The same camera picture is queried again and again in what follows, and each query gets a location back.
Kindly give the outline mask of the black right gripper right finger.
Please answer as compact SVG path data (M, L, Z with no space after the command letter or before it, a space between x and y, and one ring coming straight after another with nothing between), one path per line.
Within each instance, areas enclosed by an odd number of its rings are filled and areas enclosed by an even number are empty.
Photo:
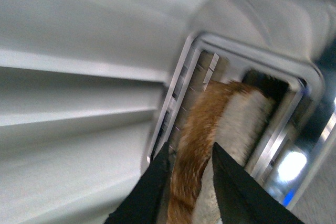
M222 223L302 223L275 201L218 143L212 149Z

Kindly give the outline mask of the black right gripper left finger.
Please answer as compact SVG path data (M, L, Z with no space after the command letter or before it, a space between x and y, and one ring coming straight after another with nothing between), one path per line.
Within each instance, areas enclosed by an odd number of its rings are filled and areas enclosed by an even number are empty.
M156 223L169 168L169 144L166 142L126 199L109 214L105 223Z

